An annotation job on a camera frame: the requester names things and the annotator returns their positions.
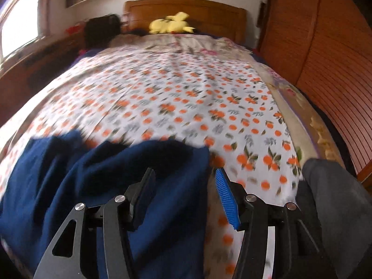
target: blue cloth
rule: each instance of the blue cloth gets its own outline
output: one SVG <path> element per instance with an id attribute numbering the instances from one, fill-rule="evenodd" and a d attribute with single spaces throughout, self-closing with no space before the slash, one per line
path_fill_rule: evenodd
<path id="1" fill-rule="evenodd" d="M 44 251 L 78 202 L 105 204 L 156 173 L 156 194 L 143 224 L 129 234 L 140 278 L 203 278 L 207 147 L 167 140 L 127 148 L 104 142 L 88 150 L 78 131 L 32 139 L 0 203 L 0 235 L 35 272 Z M 97 247 L 102 261 L 102 248 Z"/>
<path id="2" fill-rule="evenodd" d="M 70 65 L 69 69 L 74 67 L 77 63 L 79 63 L 85 57 L 94 57 L 103 50 L 104 50 L 103 48 L 93 48 L 93 49 L 88 50 L 86 53 L 78 56 L 76 60 Z"/>

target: window frame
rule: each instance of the window frame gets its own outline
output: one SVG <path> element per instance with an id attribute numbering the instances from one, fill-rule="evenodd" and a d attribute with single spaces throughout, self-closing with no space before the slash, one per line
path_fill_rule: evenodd
<path id="1" fill-rule="evenodd" d="M 16 49 L 13 53 L 6 56 L 4 59 L 3 56 L 3 46 L 2 46 L 2 30 L 3 25 L 8 18 L 9 14 L 13 10 L 14 6 L 19 0 L 7 0 L 3 6 L 3 9 L 0 13 L 0 63 L 6 61 L 10 56 L 14 55 L 15 52 L 18 52 L 24 46 L 29 43 L 35 42 L 43 37 L 50 35 L 50 23 L 49 23 L 49 0 L 38 0 L 38 36 L 35 40 L 25 43 L 25 45 Z"/>

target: wooden furniture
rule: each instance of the wooden furniture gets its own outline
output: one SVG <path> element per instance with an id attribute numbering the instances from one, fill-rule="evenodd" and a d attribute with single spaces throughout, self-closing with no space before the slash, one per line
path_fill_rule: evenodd
<path id="1" fill-rule="evenodd" d="M 259 52 L 332 120 L 364 181 L 372 172 L 372 31 L 353 1 L 271 0 Z"/>
<path id="2" fill-rule="evenodd" d="M 368 193 L 372 195 L 372 160 L 359 172 L 358 179 Z"/>
<path id="3" fill-rule="evenodd" d="M 66 71 L 83 47 L 82 33 L 64 37 L 23 58 L 0 76 L 0 126 Z"/>
<path id="4" fill-rule="evenodd" d="M 227 37 L 236 43 L 245 43 L 246 10 L 207 0 L 137 0 L 127 1 L 124 17 L 129 30 L 148 30 L 156 19 L 183 11 L 190 15 L 190 26 L 203 33 Z"/>

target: sunlight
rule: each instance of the sunlight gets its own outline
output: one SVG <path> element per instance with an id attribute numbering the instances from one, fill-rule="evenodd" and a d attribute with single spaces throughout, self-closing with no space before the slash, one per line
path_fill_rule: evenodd
<path id="1" fill-rule="evenodd" d="M 38 0 L 19 0 L 2 30 L 3 57 L 38 36 Z"/>

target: metal bolt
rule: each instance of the metal bolt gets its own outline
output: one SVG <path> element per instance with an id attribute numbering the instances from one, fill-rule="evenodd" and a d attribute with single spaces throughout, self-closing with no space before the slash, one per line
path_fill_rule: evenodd
<path id="1" fill-rule="evenodd" d="M 249 201 L 249 202 L 255 202 L 257 200 L 257 197 L 253 194 L 248 194 L 246 196 L 246 201 Z"/>
<path id="2" fill-rule="evenodd" d="M 124 195 L 118 195 L 118 196 L 116 196 L 115 197 L 115 201 L 116 202 L 123 202 L 123 201 L 125 201 L 125 196 Z"/>
<path id="3" fill-rule="evenodd" d="M 81 211 L 83 208 L 85 208 L 85 204 L 83 204 L 82 202 L 78 203 L 75 206 L 75 210 L 77 210 L 77 211 Z"/>
<path id="4" fill-rule="evenodd" d="M 297 206 L 293 202 L 288 202 L 287 203 L 287 209 L 291 210 L 291 211 L 294 211 L 295 209 L 297 209 Z"/>

